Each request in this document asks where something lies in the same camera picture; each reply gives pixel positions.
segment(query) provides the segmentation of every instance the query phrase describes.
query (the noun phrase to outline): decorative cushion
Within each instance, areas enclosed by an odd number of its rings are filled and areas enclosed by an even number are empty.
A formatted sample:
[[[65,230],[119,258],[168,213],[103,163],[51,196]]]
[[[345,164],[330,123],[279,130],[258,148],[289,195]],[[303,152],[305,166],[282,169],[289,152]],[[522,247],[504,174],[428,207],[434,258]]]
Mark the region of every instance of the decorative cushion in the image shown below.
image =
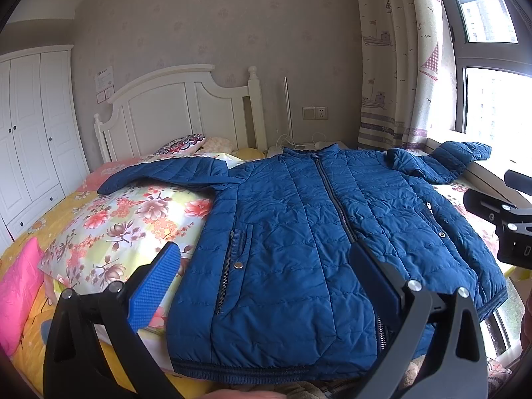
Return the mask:
[[[185,137],[177,138],[174,141],[170,141],[168,144],[163,145],[155,154],[168,154],[168,153],[183,153],[192,154],[196,153],[201,146],[205,144],[205,137],[200,133],[194,133]]]
[[[229,139],[212,137],[205,140],[200,153],[227,153],[231,154],[235,146]]]
[[[19,345],[31,305],[43,284],[43,273],[37,269],[42,256],[37,238],[32,237],[0,281],[0,345],[8,356]]]
[[[256,161],[258,159],[264,159],[265,155],[263,152],[259,152],[256,148],[241,148],[240,150],[232,153],[233,156],[242,159],[243,161]]]

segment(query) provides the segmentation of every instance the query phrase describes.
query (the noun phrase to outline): quilted jacket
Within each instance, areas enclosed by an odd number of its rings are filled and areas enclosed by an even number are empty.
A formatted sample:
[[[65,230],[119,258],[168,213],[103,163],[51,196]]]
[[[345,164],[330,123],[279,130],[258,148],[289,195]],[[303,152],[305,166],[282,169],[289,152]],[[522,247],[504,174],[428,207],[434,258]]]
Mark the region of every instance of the quilted jacket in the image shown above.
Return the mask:
[[[238,384],[348,378],[364,374],[386,340],[348,262],[357,239],[405,279],[442,293],[466,287],[481,320],[506,300],[493,255],[431,186],[490,152],[456,142],[424,157],[333,145],[230,170],[177,158],[131,166],[99,192],[144,177],[215,191],[168,317],[175,372]]]

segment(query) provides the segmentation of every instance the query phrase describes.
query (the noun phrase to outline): wall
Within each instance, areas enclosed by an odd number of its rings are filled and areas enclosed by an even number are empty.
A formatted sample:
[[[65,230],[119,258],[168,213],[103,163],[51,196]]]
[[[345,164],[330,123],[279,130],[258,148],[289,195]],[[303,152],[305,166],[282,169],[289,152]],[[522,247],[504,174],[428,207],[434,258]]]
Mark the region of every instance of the wall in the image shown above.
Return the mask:
[[[74,40],[72,19],[34,19],[6,24],[0,33],[0,54],[48,45],[69,45]]]
[[[112,65],[115,89],[162,67],[216,65],[221,86],[246,85],[255,65],[268,143],[287,132],[288,76],[294,139],[314,132],[355,147],[360,122],[361,34],[357,0],[83,0],[75,16],[74,102],[91,169],[102,162],[94,134],[94,74]],[[303,121],[302,107],[328,106],[327,121]]]

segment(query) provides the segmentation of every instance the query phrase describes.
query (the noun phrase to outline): patterned curtain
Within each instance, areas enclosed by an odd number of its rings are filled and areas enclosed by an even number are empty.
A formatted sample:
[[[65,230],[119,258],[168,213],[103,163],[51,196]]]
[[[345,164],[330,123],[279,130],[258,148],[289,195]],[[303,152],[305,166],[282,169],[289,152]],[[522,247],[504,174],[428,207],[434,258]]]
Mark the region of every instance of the patterned curtain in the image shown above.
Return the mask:
[[[421,148],[441,62],[441,0],[358,0],[362,112],[358,147]]]

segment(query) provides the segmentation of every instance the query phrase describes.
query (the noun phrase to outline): white cable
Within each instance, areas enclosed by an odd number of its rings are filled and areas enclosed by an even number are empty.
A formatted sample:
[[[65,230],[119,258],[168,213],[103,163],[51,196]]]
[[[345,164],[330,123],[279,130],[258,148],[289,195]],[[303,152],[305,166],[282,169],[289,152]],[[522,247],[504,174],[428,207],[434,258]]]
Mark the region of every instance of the white cable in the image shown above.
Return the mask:
[[[275,147],[276,147],[276,148],[279,147],[279,141],[281,140],[282,137],[284,137],[283,142],[288,143],[288,144],[291,145],[292,147],[305,147],[305,146],[302,145],[302,144],[296,144],[296,143],[294,142],[294,140],[290,138],[290,135],[284,133],[284,134],[282,134],[282,135],[277,139],[277,142],[275,143]]]
[[[323,135],[324,138],[325,138],[325,141],[323,141],[323,142],[327,142],[327,136],[326,136],[324,133],[322,133],[322,132],[314,132],[314,133],[312,134],[312,143],[313,143],[313,144],[315,144],[315,143],[317,142],[317,141],[314,141],[314,135]]]

